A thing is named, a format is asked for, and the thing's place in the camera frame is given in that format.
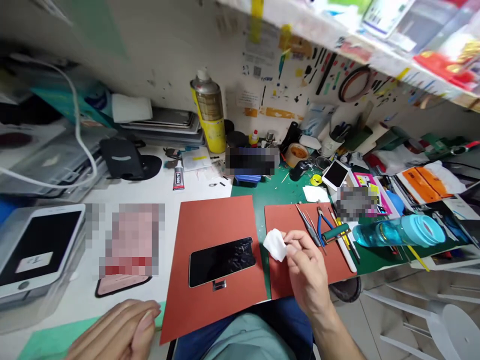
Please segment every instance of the white cup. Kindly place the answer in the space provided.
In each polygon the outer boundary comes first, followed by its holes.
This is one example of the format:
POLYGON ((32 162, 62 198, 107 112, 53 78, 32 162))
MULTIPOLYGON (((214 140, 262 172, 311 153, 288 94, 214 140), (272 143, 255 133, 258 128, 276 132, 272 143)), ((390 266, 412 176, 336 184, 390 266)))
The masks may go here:
POLYGON ((328 134, 327 138, 321 142, 321 155, 325 158, 331 157, 344 142, 345 140, 342 142, 335 141, 328 134))

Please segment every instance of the hand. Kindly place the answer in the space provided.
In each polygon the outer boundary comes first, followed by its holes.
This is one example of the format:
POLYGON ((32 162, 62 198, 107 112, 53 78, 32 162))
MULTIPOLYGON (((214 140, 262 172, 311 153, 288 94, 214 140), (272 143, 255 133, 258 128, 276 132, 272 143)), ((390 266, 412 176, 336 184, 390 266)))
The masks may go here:
POLYGON ((283 235, 296 302, 310 319, 326 316, 333 304, 322 253, 305 231, 292 230, 283 235))
POLYGON ((66 359, 145 360, 160 312, 156 301, 125 300, 75 340, 66 359))

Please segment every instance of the white cable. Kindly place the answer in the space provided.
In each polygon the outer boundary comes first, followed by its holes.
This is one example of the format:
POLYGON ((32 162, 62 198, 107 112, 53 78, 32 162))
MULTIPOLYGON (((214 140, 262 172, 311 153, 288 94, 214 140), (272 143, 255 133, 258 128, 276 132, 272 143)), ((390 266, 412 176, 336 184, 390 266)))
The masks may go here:
POLYGON ((74 83, 72 82, 72 80, 70 80, 70 78, 68 77, 68 75, 66 73, 64 73, 58 67, 56 67, 54 65, 51 65, 47 62, 36 60, 34 58, 31 58, 29 56, 22 55, 22 54, 12 54, 10 57, 12 59, 15 59, 15 60, 18 60, 18 61, 21 61, 21 62, 24 62, 24 63, 37 63, 37 64, 44 65, 46 67, 52 68, 52 69, 58 71, 65 78, 65 80, 68 82, 68 85, 70 85, 71 94, 73 96, 73 107, 74 107, 74 113, 75 113, 75 138, 76 138, 76 141, 78 142, 78 145, 80 145, 80 147, 85 152, 88 160, 90 161, 92 173, 87 179, 85 179, 81 182, 75 183, 75 184, 52 185, 52 184, 49 184, 49 183, 46 183, 46 182, 38 181, 38 180, 35 180, 35 179, 32 179, 32 178, 20 175, 16 172, 10 171, 10 170, 8 170, 6 168, 3 168, 1 166, 0 166, 0 172, 4 173, 6 175, 9 175, 13 178, 16 178, 16 179, 22 180, 24 182, 27 182, 27 183, 31 183, 31 184, 35 184, 35 185, 39 185, 39 186, 43 186, 43 187, 48 187, 48 188, 53 188, 53 189, 71 189, 71 188, 76 188, 76 187, 79 187, 79 186, 90 183, 97 176, 98 169, 97 169, 97 164, 95 163, 94 157, 90 153, 89 149, 85 146, 84 142, 82 141, 82 137, 80 135, 80 108, 79 108, 79 100, 77 99, 77 89, 75 88, 74 83))

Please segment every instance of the pixelated blur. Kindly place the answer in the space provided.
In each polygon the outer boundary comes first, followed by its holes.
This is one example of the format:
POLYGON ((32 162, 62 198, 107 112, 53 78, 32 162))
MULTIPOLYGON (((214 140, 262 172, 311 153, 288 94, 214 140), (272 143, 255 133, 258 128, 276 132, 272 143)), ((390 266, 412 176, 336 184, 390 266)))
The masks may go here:
POLYGON ((385 213, 378 205, 377 192, 369 187, 341 187, 336 207, 338 216, 343 222, 359 221, 385 213))
POLYGON ((274 175, 279 167, 279 149, 229 147, 225 152, 225 174, 233 175, 274 175))
MULTIPOLYGON (((105 257, 99 259, 99 278, 108 275, 158 276, 159 232, 165 230, 165 204, 117 204, 111 230, 105 230, 105 257)), ((92 240, 106 220, 105 204, 88 204, 87 231, 92 240)))

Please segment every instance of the green cutting mat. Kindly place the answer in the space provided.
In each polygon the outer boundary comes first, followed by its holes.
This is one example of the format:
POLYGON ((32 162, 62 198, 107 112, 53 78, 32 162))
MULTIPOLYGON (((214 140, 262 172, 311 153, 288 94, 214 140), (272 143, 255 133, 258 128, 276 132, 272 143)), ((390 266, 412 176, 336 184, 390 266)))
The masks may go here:
MULTIPOLYGON (((264 207, 267 205, 282 205, 282 204, 295 204, 298 202, 305 203, 305 195, 303 192, 303 187, 305 185, 310 185, 310 178, 312 174, 321 174, 320 172, 311 172, 308 171, 304 176, 300 178, 299 181, 295 182, 290 180, 290 177, 287 176, 285 181, 282 183, 285 175, 288 174, 290 168, 285 168, 282 166, 279 169, 276 169, 275 175, 271 177, 271 180, 263 178, 262 182, 259 182, 257 187, 244 187, 244 186, 233 186, 231 190, 231 196, 244 196, 252 195, 253 196, 253 207, 255 210, 255 221, 257 225, 257 235, 260 244, 264 242, 265 236, 267 235, 265 228, 265 212, 264 207)), ((352 169, 354 172, 366 172, 363 168, 352 169)), ((383 220, 383 217, 379 218, 363 218, 360 219, 360 224, 370 224, 373 221, 383 220)), ((424 248, 421 246, 415 246, 415 251, 424 258, 427 256, 435 255, 442 253, 448 250, 455 248, 458 245, 465 245, 465 243, 458 243, 453 240, 447 239, 444 243, 424 248)), ((410 253, 410 251, 405 248, 408 259, 405 256, 405 252, 401 251, 403 257, 400 258, 399 255, 394 255, 389 247, 363 247, 359 244, 356 245, 358 254, 360 255, 360 263, 358 263, 350 251, 353 258, 353 262, 356 265, 358 275, 364 275, 373 273, 380 270, 383 267, 390 267, 395 265, 406 264, 410 261, 413 261, 415 257, 410 253)), ((261 260, 263 265, 263 272, 265 275, 265 287, 267 291, 268 298, 271 298, 271 289, 270 289, 270 268, 269 268, 269 253, 267 249, 263 246, 260 247, 261 250, 261 260)))

